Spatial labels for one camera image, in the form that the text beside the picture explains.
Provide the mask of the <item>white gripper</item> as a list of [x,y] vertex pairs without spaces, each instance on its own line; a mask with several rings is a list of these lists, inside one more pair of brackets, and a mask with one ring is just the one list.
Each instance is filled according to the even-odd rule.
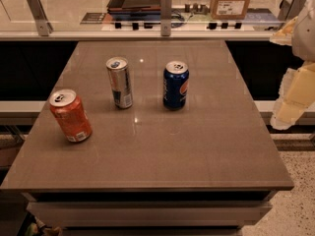
[[315,63],[311,63],[315,62],[315,0],[306,0],[298,17],[286,22],[270,42],[292,46],[295,56],[308,61],[297,70],[286,70],[273,108],[271,126],[287,130],[315,102]]

